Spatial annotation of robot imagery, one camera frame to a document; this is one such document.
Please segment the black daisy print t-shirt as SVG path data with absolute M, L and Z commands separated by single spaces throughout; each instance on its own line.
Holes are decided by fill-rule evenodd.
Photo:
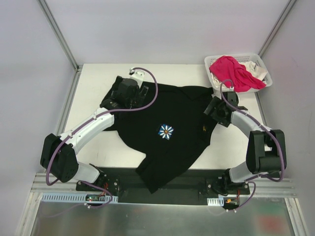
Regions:
M 153 105 L 126 112 L 108 131 L 117 131 L 130 148 L 146 156 L 136 168 L 150 193 L 183 174 L 210 145 L 217 122 L 204 111 L 213 89 L 176 87 L 144 82 L 148 87 L 143 104 Z

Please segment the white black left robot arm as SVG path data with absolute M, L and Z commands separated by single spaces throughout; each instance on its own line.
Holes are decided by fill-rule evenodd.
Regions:
M 46 183 L 51 186 L 57 181 L 85 181 L 93 191 L 104 186 L 104 175 L 97 167 L 79 162 L 77 154 L 103 130 L 112 127 L 126 113 L 138 112 L 147 108 L 143 104 L 148 87 L 143 85 L 143 70 L 132 70 L 128 78 L 116 77 L 109 93 L 99 107 L 74 128 L 44 139 L 40 164 L 46 169 Z

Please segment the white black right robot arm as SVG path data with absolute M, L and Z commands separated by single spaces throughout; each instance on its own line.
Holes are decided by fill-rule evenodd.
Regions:
M 238 102 L 235 92 L 223 92 L 204 111 L 218 124 L 225 127 L 232 124 L 248 138 L 245 162 L 225 170 L 211 185 L 214 192 L 224 196 L 258 177 L 280 182 L 287 165 L 284 132 L 262 125 Z

